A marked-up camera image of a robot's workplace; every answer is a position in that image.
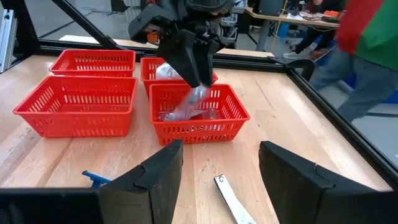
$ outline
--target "red plastic basket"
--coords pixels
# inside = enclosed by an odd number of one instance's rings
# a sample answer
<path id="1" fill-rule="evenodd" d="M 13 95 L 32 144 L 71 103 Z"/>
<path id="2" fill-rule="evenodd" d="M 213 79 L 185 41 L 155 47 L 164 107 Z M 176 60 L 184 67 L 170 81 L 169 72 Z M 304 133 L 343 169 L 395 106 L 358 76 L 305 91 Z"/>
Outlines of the red plastic basket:
<path id="1" fill-rule="evenodd" d="M 162 58 L 141 58 L 141 80 L 144 82 L 147 96 L 149 97 L 149 86 L 152 84 L 186 84 L 182 79 L 174 80 L 156 80 L 156 68 L 164 63 Z M 213 72 L 213 83 L 216 82 L 218 77 Z"/>
<path id="2" fill-rule="evenodd" d="M 125 136 L 136 78 L 47 77 L 17 108 L 46 138 Z"/>
<path id="3" fill-rule="evenodd" d="M 64 50 L 50 71 L 55 75 L 132 77 L 132 50 Z"/>
<path id="4" fill-rule="evenodd" d="M 229 85 L 214 84 L 210 89 L 210 97 L 197 109 L 215 108 L 220 119 L 160 120 L 160 114 L 173 111 L 189 90 L 191 88 L 184 84 L 150 86 L 150 120 L 155 126 L 160 144 L 167 145 L 174 139 L 183 139 L 185 144 L 229 141 L 235 138 L 244 122 L 250 119 Z"/>

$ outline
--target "shoe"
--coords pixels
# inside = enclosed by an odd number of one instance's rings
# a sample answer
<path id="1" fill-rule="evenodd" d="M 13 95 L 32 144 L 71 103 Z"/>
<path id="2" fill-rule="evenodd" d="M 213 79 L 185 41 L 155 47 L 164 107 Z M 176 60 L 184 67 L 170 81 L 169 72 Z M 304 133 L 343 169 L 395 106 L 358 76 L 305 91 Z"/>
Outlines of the shoe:
<path id="1" fill-rule="evenodd" d="M 308 58 L 308 55 L 303 54 L 303 52 L 300 52 L 299 54 L 297 54 L 296 52 L 290 52 L 290 53 L 284 53 L 283 58 L 286 59 Z"/>

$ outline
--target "floor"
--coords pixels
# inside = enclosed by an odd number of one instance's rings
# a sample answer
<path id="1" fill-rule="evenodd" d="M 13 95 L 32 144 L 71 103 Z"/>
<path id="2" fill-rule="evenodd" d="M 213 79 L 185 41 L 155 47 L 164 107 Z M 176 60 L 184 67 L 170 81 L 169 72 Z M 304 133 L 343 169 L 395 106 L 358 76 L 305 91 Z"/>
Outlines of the floor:
<path id="1" fill-rule="evenodd" d="M 110 14 L 110 0 L 69 0 L 68 2 L 74 5 L 105 34 L 114 39 L 129 39 L 127 27 L 129 21 L 134 18 L 132 11 L 125 14 Z M 131 4 L 134 0 L 124 0 L 124 2 Z M 58 40 L 64 35 L 88 36 L 86 31 L 73 22 L 51 0 L 26 0 L 26 4 L 39 37 Z M 252 31 L 251 35 L 258 39 L 259 33 Z M 271 51 L 274 55 L 282 55 L 289 51 L 289 46 L 285 41 L 286 39 L 274 41 L 273 38 L 268 38 L 264 48 Z M 238 36 L 236 46 L 238 49 L 244 50 L 254 50 L 256 48 L 254 42 L 244 34 Z M 335 85 L 322 90 L 321 94 L 333 106 L 338 107 L 347 99 L 349 92 L 341 88 L 340 85 Z M 398 105 L 381 104 L 372 109 L 371 112 L 398 114 Z M 398 150 L 396 148 L 398 143 L 398 138 L 396 138 L 398 118 L 365 116 L 355 120 L 353 124 L 398 166 Z"/>

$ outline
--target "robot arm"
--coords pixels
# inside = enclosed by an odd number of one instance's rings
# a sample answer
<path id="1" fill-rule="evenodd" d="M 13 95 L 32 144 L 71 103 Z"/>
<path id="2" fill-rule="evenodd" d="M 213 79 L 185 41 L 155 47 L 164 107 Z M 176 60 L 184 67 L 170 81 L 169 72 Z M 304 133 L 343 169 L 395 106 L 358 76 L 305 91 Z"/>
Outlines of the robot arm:
<path id="1" fill-rule="evenodd" d="M 213 83 L 213 55 L 226 46 L 209 22 L 228 15 L 234 0 L 145 0 L 131 21 L 131 40 L 147 43 L 157 34 L 157 54 L 191 86 Z"/>

